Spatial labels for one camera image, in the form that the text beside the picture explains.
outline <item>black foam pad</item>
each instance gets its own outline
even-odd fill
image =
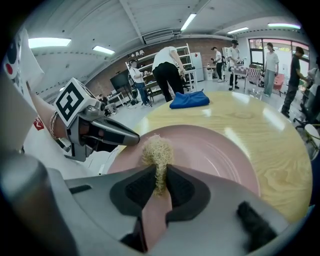
[[[152,165],[114,184],[110,199],[123,215],[141,217],[155,187],[156,166]]]
[[[172,200],[172,211],[165,217],[167,224],[192,220],[210,201],[211,193],[205,183],[170,164],[167,166],[166,186]]]

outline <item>white shirt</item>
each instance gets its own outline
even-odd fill
[[[218,50],[215,53],[215,61],[216,61],[216,63],[221,63],[222,62],[221,52],[218,51]]]
[[[130,76],[132,77],[133,81],[135,81],[136,83],[140,84],[140,83],[144,83],[145,81],[143,80],[143,75],[141,74],[141,72],[139,71],[139,69],[135,68],[135,67],[131,67],[130,68]]]
[[[239,54],[240,52],[238,48],[230,47],[227,52],[227,57],[232,57],[233,59],[237,60],[240,57]],[[233,67],[235,65],[236,63],[232,59],[230,59],[230,67]]]
[[[176,61],[170,55],[171,51],[177,52],[177,49],[173,46],[165,47],[155,55],[152,65],[152,71],[154,71],[154,69],[158,67],[161,63],[168,62],[173,65],[176,65]]]
[[[314,80],[314,84],[310,88],[310,92],[316,95],[318,86],[320,85],[320,71],[318,68],[313,68],[308,71],[308,76]]]
[[[278,55],[273,52],[271,53],[270,51],[266,53],[266,69],[276,72],[276,64],[279,63],[279,58]]]

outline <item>folded blue towel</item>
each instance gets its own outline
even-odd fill
[[[203,91],[181,94],[177,92],[173,102],[170,104],[170,109],[184,109],[205,106],[210,103],[209,98]]]

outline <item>brick wall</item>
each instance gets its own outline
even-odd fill
[[[180,47],[185,46],[188,43],[191,53],[201,53],[202,65],[206,66],[207,63],[211,63],[211,58],[213,58],[213,52],[211,51],[212,47],[217,47],[221,51],[222,47],[231,46],[230,41],[222,39],[213,39],[213,38],[190,38],[190,39],[177,39],[170,42],[159,43],[152,45],[150,47],[144,48],[145,55],[150,55],[160,51],[162,48],[167,46]],[[130,58],[126,56],[116,61],[98,75],[96,75],[91,81],[89,81],[86,86],[94,95],[108,95],[111,91],[114,90],[113,85],[110,82],[110,79],[117,75],[117,72],[122,72],[126,70],[125,62],[129,62]]]

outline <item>tv screen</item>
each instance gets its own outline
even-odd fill
[[[129,70],[125,70],[110,79],[114,89],[118,90],[119,88],[129,83],[128,73],[129,73]]]

